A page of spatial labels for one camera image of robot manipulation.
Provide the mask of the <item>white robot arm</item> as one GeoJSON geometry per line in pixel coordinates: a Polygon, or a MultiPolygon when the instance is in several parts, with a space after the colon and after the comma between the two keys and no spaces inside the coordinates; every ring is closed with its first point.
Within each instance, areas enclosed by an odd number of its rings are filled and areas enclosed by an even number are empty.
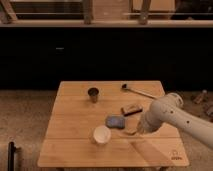
{"type": "Polygon", "coordinates": [[[153,100],[149,109],[141,115],[136,129],[127,135],[156,132],[164,124],[181,129],[213,150],[213,123],[202,120],[183,110],[183,99],[177,93],[168,93],[153,100]]]}

